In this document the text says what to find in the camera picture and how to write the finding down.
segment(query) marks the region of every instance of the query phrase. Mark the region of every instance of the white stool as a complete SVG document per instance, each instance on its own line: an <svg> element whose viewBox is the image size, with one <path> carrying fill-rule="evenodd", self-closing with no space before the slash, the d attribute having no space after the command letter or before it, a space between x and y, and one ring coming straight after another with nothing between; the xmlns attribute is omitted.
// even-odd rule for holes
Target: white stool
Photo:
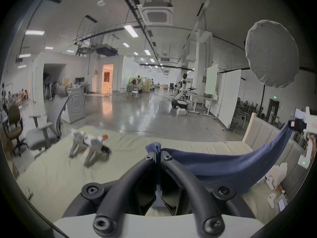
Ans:
<svg viewBox="0 0 317 238"><path fill-rule="evenodd" d="M133 98L137 98L137 96L138 96L138 91L132 91L131 92L131 96L130 96L130 99L133 97Z"/></svg>

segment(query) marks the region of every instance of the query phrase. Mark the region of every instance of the blue cloth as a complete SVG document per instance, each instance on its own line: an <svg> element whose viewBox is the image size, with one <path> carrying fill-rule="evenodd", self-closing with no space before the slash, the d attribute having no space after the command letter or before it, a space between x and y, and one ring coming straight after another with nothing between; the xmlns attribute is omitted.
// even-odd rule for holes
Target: blue cloth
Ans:
<svg viewBox="0 0 317 238"><path fill-rule="evenodd" d="M286 123L276 137L259 149L239 156L212 155L161 148L154 142L147 145L147 152L167 151L199 180L234 188L238 195L248 191L276 163L282 154L293 129Z"/></svg>

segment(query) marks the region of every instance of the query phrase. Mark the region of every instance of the brown office chair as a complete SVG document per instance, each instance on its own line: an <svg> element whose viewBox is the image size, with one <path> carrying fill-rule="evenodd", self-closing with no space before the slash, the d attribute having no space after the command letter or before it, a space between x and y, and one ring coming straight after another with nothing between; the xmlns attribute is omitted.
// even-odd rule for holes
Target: brown office chair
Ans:
<svg viewBox="0 0 317 238"><path fill-rule="evenodd" d="M19 156L21 157L21 145L26 145L28 146L26 143L19 140L19 136L22 133L23 130L23 123L22 123L22 118L20 117L20 110L19 110L19 106L18 105L12 105L9 110L8 110L8 122L9 124L14 124L16 127L14 129L12 129L9 133L8 133L8 139L9 140L13 140L16 139L17 140L17 145L15 146L13 153L15 155L15 149L18 148L19 151Z"/></svg>

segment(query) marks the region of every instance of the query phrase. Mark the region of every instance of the reception counter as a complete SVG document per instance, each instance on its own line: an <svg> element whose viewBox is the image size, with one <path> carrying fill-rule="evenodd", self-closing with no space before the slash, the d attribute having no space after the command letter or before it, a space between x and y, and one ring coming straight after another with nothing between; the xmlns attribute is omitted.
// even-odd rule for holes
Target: reception counter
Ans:
<svg viewBox="0 0 317 238"><path fill-rule="evenodd" d="M61 118L67 123L73 123L86 117L84 88L68 88L69 100Z"/></svg>

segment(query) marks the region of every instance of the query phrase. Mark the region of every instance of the floor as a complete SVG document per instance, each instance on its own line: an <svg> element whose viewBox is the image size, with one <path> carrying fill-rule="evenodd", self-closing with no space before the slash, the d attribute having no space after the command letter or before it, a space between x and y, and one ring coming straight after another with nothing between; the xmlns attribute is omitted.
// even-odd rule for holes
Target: floor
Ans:
<svg viewBox="0 0 317 238"><path fill-rule="evenodd" d="M223 131L224 125L211 117L194 113L177 116L176 109L172 108L168 97L167 90L150 95L143 93L140 99L130 99L123 94L114 94L110 97L86 96L86 117L73 124L63 122L62 137L67 136L71 128L79 129L84 125L92 125L141 137L161 137L184 141L215 142L243 139L247 126L235 131ZM29 115L40 114L38 124L39 126L45 124L46 115L51 106L51 101L45 102L42 108L31 102L22 106L24 128L21 139L25 137L28 130L35 128L34 121L29 118ZM13 163L19 173L24 172L34 161L34 156L39 153L39 151L28 149L22 149L21 152L21 157L13 158Z"/></svg>

